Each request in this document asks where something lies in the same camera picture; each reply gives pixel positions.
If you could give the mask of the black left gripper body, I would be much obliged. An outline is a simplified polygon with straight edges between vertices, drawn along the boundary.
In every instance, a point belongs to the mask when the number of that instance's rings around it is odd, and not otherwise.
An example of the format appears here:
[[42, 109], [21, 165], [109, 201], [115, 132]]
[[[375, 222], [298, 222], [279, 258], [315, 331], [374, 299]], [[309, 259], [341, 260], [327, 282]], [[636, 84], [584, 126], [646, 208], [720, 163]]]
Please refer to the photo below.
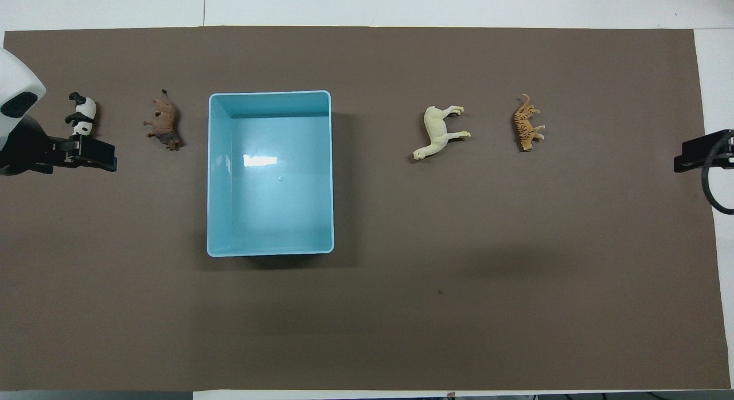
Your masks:
[[57, 150], [67, 141], [48, 136], [37, 120], [25, 115], [9, 133], [1, 151], [1, 175], [13, 176], [29, 170], [52, 174], [54, 167], [78, 167], [74, 162], [66, 162], [68, 152]]

